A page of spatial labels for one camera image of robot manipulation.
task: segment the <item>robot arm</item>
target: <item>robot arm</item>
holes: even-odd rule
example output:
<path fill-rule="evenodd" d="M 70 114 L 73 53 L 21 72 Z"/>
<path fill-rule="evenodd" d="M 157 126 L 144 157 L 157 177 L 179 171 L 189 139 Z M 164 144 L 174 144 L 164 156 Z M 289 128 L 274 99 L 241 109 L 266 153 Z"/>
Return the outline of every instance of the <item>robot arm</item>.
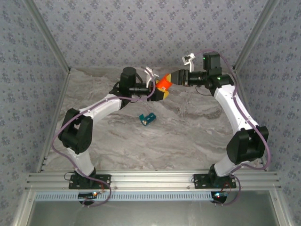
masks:
<path fill-rule="evenodd" d="M 233 129 L 233 138 L 227 145 L 227 154 L 218 163 L 213 164 L 209 170 L 210 183 L 215 187 L 221 187 L 225 183 L 226 177 L 240 164 L 261 158 L 264 154 L 264 144 L 255 133 L 254 129 L 244 120 L 241 113 L 234 104 L 233 92 L 235 89 L 232 78 L 227 74 L 222 74 L 220 66 L 220 55 L 212 52 L 203 55 L 204 72 L 194 72 L 191 66 L 194 55 L 184 57 L 183 61 L 189 62 L 190 70 L 178 70 L 167 74 L 162 80 L 157 82 L 154 94 L 148 99 L 150 101 L 163 100 L 168 96 L 168 88 L 172 84 L 184 86 L 205 86 L 210 90 L 211 95 L 220 103 L 224 109 Z M 136 70 L 132 67 L 123 69 L 120 81 L 117 82 L 110 93 L 103 99 L 110 97 L 131 97 L 147 96 L 153 89 L 150 80 L 147 83 L 136 83 L 139 78 Z M 257 127 L 265 140 L 268 139 L 269 132 L 266 127 L 259 127 L 258 123 L 250 116 L 238 95 L 235 96 L 242 112 L 248 117 L 248 121 Z M 80 112 L 90 109 L 97 103 L 80 109 L 70 109 L 66 113 L 63 125 Z M 129 100 L 114 99 L 108 100 L 97 108 L 88 111 L 78 119 L 70 123 L 59 135 L 63 145 L 68 148 L 70 156 L 77 164 L 78 168 L 90 177 L 96 174 L 95 168 L 90 160 L 88 147 L 92 141 L 93 123 L 100 121 L 112 112 L 125 107 Z"/>
<path fill-rule="evenodd" d="M 191 65 L 193 64 L 191 58 L 190 54 L 186 56 L 184 60 L 186 59 Z M 211 95 L 215 97 L 225 111 L 232 126 L 234 136 L 227 145 L 227 154 L 225 157 L 218 163 L 212 165 L 209 170 L 211 183 L 214 186 L 220 186 L 224 183 L 224 178 L 237 166 L 261 158 L 264 154 L 265 146 L 262 140 L 247 121 L 250 121 L 256 126 L 265 140 L 268 139 L 269 132 L 266 127 L 260 127 L 250 116 L 239 96 L 236 94 L 235 99 L 248 120 L 246 121 L 238 111 L 233 99 L 235 85 L 229 75 L 222 74 L 220 55 L 216 52 L 207 53 L 203 55 L 203 60 L 205 72 L 192 72 L 191 69 L 179 70 L 166 75 L 165 79 L 167 82 L 177 85 L 205 86 L 210 90 Z"/>
<path fill-rule="evenodd" d="M 150 68 L 147 68 L 145 72 L 148 74 L 149 78 L 149 73 L 151 73 L 153 77 L 156 76 L 152 73 Z M 151 93 L 153 89 L 151 80 L 148 79 L 147 83 L 137 83 L 136 78 L 139 78 L 139 80 L 142 81 L 140 76 L 137 74 L 136 69 L 132 67 L 126 67 L 123 69 L 123 72 L 120 75 L 120 81 L 115 84 L 113 89 L 105 98 L 86 108 L 79 110 L 72 108 L 67 111 L 62 126 L 74 116 L 88 110 L 82 116 L 70 123 L 58 137 L 63 145 L 67 148 L 70 157 L 76 163 L 78 169 L 85 175 L 93 177 L 93 175 L 96 173 L 95 168 L 91 163 L 88 149 L 92 142 L 93 125 L 107 115 L 122 109 L 129 103 L 129 100 L 117 98 L 111 99 L 111 97 L 131 97 L 132 95 L 148 96 Z M 156 88 L 154 94 L 149 100 L 159 101 L 167 96 L 168 91 Z M 89 110 L 104 100 L 107 101 L 93 110 Z"/>

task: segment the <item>teal object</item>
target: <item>teal object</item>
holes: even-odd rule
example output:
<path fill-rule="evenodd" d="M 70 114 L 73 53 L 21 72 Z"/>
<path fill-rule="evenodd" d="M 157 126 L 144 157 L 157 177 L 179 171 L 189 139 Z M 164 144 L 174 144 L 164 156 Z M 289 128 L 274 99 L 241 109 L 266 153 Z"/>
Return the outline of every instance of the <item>teal object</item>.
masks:
<path fill-rule="evenodd" d="M 148 116 L 144 116 L 143 114 L 139 116 L 139 119 L 142 123 L 143 126 L 147 126 L 150 124 L 152 121 L 156 119 L 156 115 L 154 113 L 150 113 Z"/>

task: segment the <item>gray marble surface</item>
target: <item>gray marble surface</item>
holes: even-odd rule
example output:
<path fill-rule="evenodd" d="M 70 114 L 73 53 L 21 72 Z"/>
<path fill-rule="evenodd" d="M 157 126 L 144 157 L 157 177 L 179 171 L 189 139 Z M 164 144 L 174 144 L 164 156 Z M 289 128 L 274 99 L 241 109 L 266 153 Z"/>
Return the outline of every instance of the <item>gray marble surface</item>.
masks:
<path fill-rule="evenodd" d="M 178 68 L 156 68 L 163 77 Z M 66 111 L 80 109 L 102 99 L 119 80 L 122 67 L 72 69 L 56 130 Z M 143 79 L 145 73 L 138 71 Z M 129 103 L 104 118 L 93 129 L 89 148 L 98 170 L 208 169 L 226 154 L 232 129 L 219 103 L 202 96 L 194 87 L 173 85 L 159 102 Z M 209 94 L 205 88 L 199 88 Z M 157 119 L 143 126 L 139 115 L 155 113 Z M 55 146 L 67 153 L 57 139 Z M 44 170 L 71 170 L 72 165 L 50 150 Z"/>

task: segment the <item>patterned wallpaper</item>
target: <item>patterned wallpaper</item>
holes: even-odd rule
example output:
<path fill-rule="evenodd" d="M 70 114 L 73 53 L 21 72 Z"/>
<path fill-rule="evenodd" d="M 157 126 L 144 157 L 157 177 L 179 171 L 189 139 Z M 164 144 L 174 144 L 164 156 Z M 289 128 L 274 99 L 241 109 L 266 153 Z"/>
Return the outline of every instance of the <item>patterned wallpaper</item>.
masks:
<path fill-rule="evenodd" d="M 65 72 L 22 1 L 0 1 L 0 225 L 36 170 Z"/>
<path fill-rule="evenodd" d="M 35 2 L 68 65 L 79 68 L 182 65 L 184 54 L 204 48 L 233 64 L 266 0 Z"/>
<path fill-rule="evenodd" d="M 280 173 L 301 225 L 301 2 L 282 0 L 239 72 L 255 119 L 267 125 L 271 170 Z"/>

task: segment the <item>black joint motor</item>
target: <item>black joint motor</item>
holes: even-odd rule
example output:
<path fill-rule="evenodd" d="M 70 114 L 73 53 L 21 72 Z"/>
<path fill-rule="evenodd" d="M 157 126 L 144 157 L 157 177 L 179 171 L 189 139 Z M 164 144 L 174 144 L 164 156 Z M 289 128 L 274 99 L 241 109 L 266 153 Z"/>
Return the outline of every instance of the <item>black joint motor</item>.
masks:
<path fill-rule="evenodd" d="M 257 129 L 267 141 L 269 136 L 267 127 L 257 126 Z M 254 129 L 241 129 L 235 133 L 227 145 L 227 155 L 235 165 L 243 161 L 253 161 L 261 158 L 264 154 L 264 150 L 265 146 L 263 141 Z"/>
<path fill-rule="evenodd" d="M 203 54 L 203 68 L 208 72 L 211 71 L 211 75 L 214 75 L 213 72 L 221 74 L 221 56 L 217 52 Z"/>
<path fill-rule="evenodd" d="M 79 111 L 71 108 L 67 111 L 63 125 L 78 115 Z M 75 154 L 86 151 L 92 142 L 93 119 L 81 115 L 71 122 L 58 136 L 64 147 L 71 148 Z"/>
<path fill-rule="evenodd" d="M 125 67 L 120 75 L 120 92 L 129 92 L 129 88 L 136 84 L 137 71 L 133 67 Z"/>

